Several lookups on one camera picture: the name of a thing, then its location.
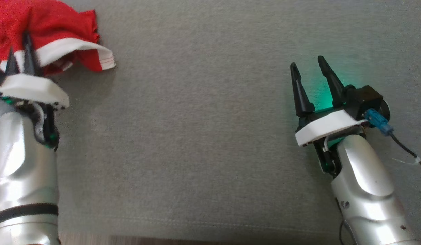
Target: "white trim on red cloth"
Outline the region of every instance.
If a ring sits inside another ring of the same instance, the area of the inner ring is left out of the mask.
[[[38,57],[38,61],[41,67],[56,62],[61,57],[69,54],[75,50],[89,50],[97,49],[98,58],[100,60],[100,66],[102,70],[107,70],[115,67],[114,54],[109,49],[98,45],[96,43],[83,41],[77,38],[64,38],[48,43],[47,45],[38,48],[35,53]],[[19,50],[14,53],[17,60],[20,71],[24,68],[24,50]],[[3,60],[0,63],[0,69],[6,70],[7,60]],[[62,70],[67,70],[72,65],[71,62],[66,62],[61,65]]]

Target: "black band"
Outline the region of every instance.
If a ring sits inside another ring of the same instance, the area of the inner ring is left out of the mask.
[[[0,223],[12,218],[36,214],[54,214],[57,216],[58,206],[51,203],[38,203],[8,208],[0,211]]]

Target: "robotic arm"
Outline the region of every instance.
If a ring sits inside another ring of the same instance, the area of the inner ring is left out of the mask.
[[[358,245],[419,245],[405,219],[394,185],[374,149],[365,140],[373,127],[371,112],[382,115],[391,133],[389,107],[370,86],[344,87],[324,57],[319,66],[332,93],[333,107],[316,111],[301,84],[295,63],[291,75],[299,127],[299,146],[313,144],[323,172],[333,176],[332,190],[345,225]]]
[[[68,95],[42,76],[24,37],[20,74],[12,50],[0,71],[0,245],[59,245],[54,112]]]

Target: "red garment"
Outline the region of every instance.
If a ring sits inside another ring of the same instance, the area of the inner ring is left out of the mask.
[[[78,13],[56,0],[0,0],[2,70],[11,47],[22,70],[24,31],[29,32],[46,73],[64,71],[76,60],[91,71],[115,66],[112,52],[97,44],[100,35],[94,10]]]

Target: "blue cable connector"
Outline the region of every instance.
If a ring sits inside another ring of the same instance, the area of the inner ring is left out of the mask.
[[[374,109],[368,109],[365,112],[365,119],[375,127],[377,127],[384,136],[389,136],[394,128],[389,125],[386,118]]]

